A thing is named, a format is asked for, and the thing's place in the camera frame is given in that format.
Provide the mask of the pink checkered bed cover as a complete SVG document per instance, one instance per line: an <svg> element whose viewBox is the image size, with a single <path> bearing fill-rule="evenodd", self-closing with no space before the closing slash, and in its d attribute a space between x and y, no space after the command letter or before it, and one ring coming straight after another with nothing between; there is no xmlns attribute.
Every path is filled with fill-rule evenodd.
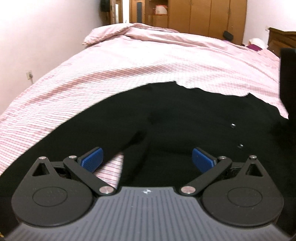
<svg viewBox="0 0 296 241"><path fill-rule="evenodd" d="M114 94L157 82L243 96L287 111L279 58L215 38L145 24L95 28L85 50L44 75L1 115L1 171L76 114Z"/></svg>

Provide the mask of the white wall socket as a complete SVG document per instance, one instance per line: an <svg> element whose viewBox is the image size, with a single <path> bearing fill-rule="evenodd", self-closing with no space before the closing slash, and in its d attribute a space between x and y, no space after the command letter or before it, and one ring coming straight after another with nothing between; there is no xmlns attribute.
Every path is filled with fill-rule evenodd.
<svg viewBox="0 0 296 241"><path fill-rule="evenodd" d="M27 76L27 79L28 79L28 80L32 80L32 79L33 79L32 71L28 71L28 72L26 72L26 76Z"/></svg>

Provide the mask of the black garment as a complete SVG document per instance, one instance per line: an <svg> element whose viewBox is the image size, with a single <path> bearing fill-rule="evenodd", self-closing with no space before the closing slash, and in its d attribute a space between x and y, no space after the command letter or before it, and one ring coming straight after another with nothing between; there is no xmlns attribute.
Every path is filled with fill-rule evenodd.
<svg viewBox="0 0 296 241"><path fill-rule="evenodd" d="M181 187L199 175L191 155L244 162L258 157L282 193L278 226L295 234L295 118L252 94L243 97L187 89L174 82L116 94L66 121L16 159L1 175L1 232L17 224L11 197L40 156L61 161L95 147L104 161L123 153L119 185Z"/></svg>

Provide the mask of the white box on shelf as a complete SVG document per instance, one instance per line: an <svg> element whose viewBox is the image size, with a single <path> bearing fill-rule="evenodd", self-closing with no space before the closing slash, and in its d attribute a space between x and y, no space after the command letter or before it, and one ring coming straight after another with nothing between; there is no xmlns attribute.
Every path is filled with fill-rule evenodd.
<svg viewBox="0 0 296 241"><path fill-rule="evenodd" d="M168 14L168 6L157 4L154 8L155 15L167 15Z"/></svg>

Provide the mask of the wooden headboard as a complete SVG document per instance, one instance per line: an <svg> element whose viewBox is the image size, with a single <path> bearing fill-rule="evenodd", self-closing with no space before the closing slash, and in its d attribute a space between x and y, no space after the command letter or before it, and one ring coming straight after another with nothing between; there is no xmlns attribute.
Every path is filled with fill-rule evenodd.
<svg viewBox="0 0 296 241"><path fill-rule="evenodd" d="M269 28L268 50L274 55L280 57L282 48L296 47L296 31L282 31L275 28Z"/></svg>

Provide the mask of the dark clothes hanging on door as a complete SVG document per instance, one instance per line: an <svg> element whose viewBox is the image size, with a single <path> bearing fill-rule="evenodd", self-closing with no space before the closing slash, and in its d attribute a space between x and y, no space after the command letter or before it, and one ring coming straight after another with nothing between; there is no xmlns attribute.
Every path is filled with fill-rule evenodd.
<svg viewBox="0 0 296 241"><path fill-rule="evenodd" d="M110 0L101 0L100 10L104 13L110 12Z"/></svg>

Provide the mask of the wooden wardrobe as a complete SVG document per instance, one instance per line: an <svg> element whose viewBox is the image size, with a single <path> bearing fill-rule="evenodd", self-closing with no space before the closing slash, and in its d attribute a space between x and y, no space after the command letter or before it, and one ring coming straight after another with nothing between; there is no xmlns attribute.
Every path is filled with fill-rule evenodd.
<svg viewBox="0 0 296 241"><path fill-rule="evenodd" d="M167 5L167 15L155 15L157 4ZM224 40L228 31L241 45L246 22L247 0L130 1L129 20L180 33Z"/></svg>

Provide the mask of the black bag by wardrobe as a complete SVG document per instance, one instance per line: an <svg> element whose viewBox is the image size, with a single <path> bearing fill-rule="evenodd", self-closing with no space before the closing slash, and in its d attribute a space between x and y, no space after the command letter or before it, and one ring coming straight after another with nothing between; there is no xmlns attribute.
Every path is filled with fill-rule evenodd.
<svg viewBox="0 0 296 241"><path fill-rule="evenodd" d="M228 31L224 31L224 32L223 32L223 38L224 38L226 41L231 42L231 41L233 41L234 36L233 36L230 32L228 32Z"/></svg>

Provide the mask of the white purple items by bed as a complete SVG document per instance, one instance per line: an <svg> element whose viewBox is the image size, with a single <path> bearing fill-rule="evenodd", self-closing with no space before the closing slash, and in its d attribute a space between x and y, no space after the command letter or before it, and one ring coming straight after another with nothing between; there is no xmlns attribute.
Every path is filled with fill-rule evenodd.
<svg viewBox="0 0 296 241"><path fill-rule="evenodd" d="M254 51L261 51L268 48L268 45L259 38L252 38L248 40L247 48Z"/></svg>

